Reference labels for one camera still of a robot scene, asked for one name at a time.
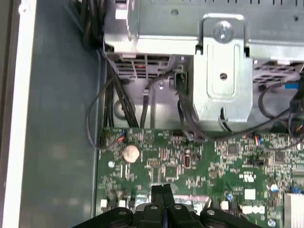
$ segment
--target metal bracket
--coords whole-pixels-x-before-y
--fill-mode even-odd
[[[217,121],[221,109],[246,122],[252,108],[252,59],[244,53],[241,15],[208,14],[201,23],[202,52],[193,61],[193,104],[199,120]]]

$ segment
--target mounting hole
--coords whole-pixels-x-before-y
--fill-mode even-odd
[[[179,11],[177,9],[171,10],[171,15],[177,16],[179,14]]]
[[[222,79],[223,81],[227,79],[227,74],[226,73],[221,73],[219,75],[219,78]]]

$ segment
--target green circuit board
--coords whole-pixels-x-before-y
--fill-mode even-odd
[[[100,152],[96,213],[113,207],[131,207],[149,201],[151,186],[170,183],[176,202],[191,204],[199,213],[206,200],[261,227],[269,219],[277,228],[284,221],[284,193],[304,186],[302,145],[274,152],[257,148],[252,136],[222,142],[189,142],[180,131],[105,129],[105,145],[123,132],[126,139]],[[261,134],[261,145],[283,148],[295,139],[287,134]],[[125,148],[134,145],[139,157],[124,159]]]

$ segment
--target white edge panel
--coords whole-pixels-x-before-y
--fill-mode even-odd
[[[19,227],[36,0],[23,0],[19,12],[20,23],[11,117],[9,161],[2,223],[3,228]]]

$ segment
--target capacitor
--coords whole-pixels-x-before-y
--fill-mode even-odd
[[[139,149],[134,145],[128,145],[123,150],[123,158],[128,163],[134,163],[140,155]]]
[[[277,184],[272,184],[270,186],[270,190],[273,191],[273,192],[277,192],[277,191],[279,191],[279,187],[278,187]]]
[[[229,202],[231,202],[231,201],[233,200],[233,195],[232,195],[232,194],[228,194],[228,195],[227,195],[227,200],[228,200]]]

